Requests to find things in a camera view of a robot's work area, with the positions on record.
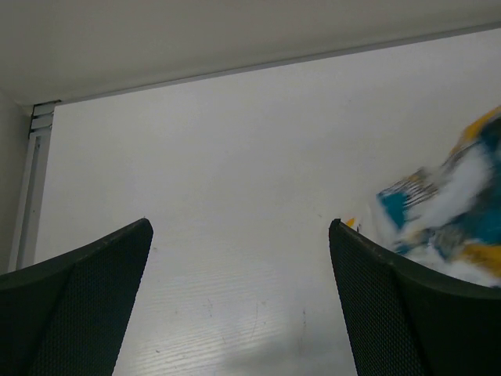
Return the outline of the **colourful printed shorts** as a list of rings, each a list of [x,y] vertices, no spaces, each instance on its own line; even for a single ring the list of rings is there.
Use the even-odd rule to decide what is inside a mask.
[[[439,166],[378,192],[345,224],[449,277],[500,286],[500,109],[467,126]]]

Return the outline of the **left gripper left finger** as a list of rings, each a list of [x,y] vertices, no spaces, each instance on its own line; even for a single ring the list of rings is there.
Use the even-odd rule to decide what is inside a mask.
[[[1,276],[3,375],[111,375],[153,239],[148,219]]]

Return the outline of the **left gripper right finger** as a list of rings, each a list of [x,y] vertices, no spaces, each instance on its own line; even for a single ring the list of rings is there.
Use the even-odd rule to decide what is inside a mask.
[[[382,248],[335,219],[330,256],[359,375],[498,375],[500,290]]]

